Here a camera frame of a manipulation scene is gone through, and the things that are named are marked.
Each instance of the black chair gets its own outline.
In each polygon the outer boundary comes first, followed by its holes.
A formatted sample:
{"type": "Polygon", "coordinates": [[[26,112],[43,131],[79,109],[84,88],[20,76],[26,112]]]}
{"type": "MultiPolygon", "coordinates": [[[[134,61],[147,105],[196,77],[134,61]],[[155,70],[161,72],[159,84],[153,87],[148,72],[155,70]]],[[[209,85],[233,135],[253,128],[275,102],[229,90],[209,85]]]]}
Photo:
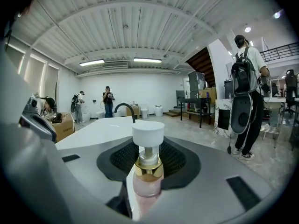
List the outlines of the black chair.
{"type": "Polygon", "coordinates": [[[274,82],[271,84],[271,90],[272,90],[272,97],[275,97],[276,94],[279,95],[278,87],[274,82]]]}
{"type": "Polygon", "coordinates": [[[288,111],[290,115],[295,113],[294,110],[291,109],[292,106],[296,104],[295,98],[297,98],[297,76],[294,75],[294,70],[288,70],[285,75],[285,83],[286,83],[286,103],[288,107],[286,108],[286,112],[288,111]]]}

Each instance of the black backpack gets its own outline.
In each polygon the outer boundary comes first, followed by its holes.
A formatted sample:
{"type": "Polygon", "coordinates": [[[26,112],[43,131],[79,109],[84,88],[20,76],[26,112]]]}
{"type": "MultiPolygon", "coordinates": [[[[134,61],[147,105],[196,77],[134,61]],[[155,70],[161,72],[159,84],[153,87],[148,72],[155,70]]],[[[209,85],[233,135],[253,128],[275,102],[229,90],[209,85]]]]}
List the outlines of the black backpack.
{"type": "Polygon", "coordinates": [[[249,47],[245,48],[244,56],[235,55],[236,62],[232,66],[231,75],[233,79],[234,94],[240,92],[250,93],[257,88],[257,77],[250,59],[247,58],[249,47]]]}
{"type": "Polygon", "coordinates": [[[79,102],[78,95],[74,95],[71,99],[71,112],[74,113],[76,111],[76,103],[79,102]]]}

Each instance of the jeans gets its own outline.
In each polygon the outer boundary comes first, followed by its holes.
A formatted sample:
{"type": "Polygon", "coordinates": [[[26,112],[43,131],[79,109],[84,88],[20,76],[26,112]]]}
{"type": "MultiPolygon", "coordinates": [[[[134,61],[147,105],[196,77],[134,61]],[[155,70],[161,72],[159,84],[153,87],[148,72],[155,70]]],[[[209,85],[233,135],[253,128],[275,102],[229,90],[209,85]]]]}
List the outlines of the jeans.
{"type": "Polygon", "coordinates": [[[250,120],[252,121],[254,119],[254,116],[256,115],[256,118],[254,121],[250,124],[249,126],[249,131],[248,127],[247,129],[238,135],[237,142],[235,143],[235,147],[237,149],[240,149],[245,141],[246,135],[247,139],[245,142],[245,146],[242,150],[242,154],[246,155],[249,153],[251,150],[252,145],[256,141],[260,130],[261,130],[261,125],[263,121],[263,96],[258,93],[257,91],[252,92],[251,94],[252,101],[253,101],[253,110],[252,114],[250,117],[250,120]]]}
{"type": "Polygon", "coordinates": [[[105,118],[113,118],[112,107],[113,104],[105,104],[105,118]]]}
{"type": "Polygon", "coordinates": [[[81,105],[76,104],[75,114],[76,114],[76,122],[77,122],[77,124],[79,124],[80,122],[83,121],[82,112],[81,112],[81,105]]]}

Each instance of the pink bottle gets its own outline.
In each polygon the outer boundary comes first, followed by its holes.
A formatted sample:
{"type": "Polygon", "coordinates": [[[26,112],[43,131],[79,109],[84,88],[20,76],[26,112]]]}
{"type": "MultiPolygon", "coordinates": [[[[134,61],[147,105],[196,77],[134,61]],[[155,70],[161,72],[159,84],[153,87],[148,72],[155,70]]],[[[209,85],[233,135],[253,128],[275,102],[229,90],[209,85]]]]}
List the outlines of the pink bottle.
{"type": "Polygon", "coordinates": [[[133,178],[133,188],[140,216],[143,216],[155,203],[161,192],[161,181],[164,175],[157,150],[164,139],[164,124],[138,121],[132,125],[132,128],[133,142],[144,147],[135,162],[133,178]]]}

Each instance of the black faucet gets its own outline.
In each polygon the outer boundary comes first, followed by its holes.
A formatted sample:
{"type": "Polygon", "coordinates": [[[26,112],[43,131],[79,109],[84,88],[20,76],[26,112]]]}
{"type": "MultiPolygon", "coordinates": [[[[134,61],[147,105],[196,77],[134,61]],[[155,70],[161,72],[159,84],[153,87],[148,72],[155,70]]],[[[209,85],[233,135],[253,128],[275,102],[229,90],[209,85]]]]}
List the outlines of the black faucet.
{"type": "Polygon", "coordinates": [[[118,106],[116,106],[115,109],[114,109],[114,113],[116,113],[117,110],[118,110],[118,108],[119,108],[120,106],[122,106],[122,105],[124,105],[124,106],[126,106],[126,107],[128,107],[128,108],[130,109],[131,114],[132,114],[133,123],[135,123],[134,110],[132,109],[132,107],[131,107],[130,105],[128,105],[128,104],[126,104],[126,103],[121,103],[121,104],[119,104],[118,106]]]}

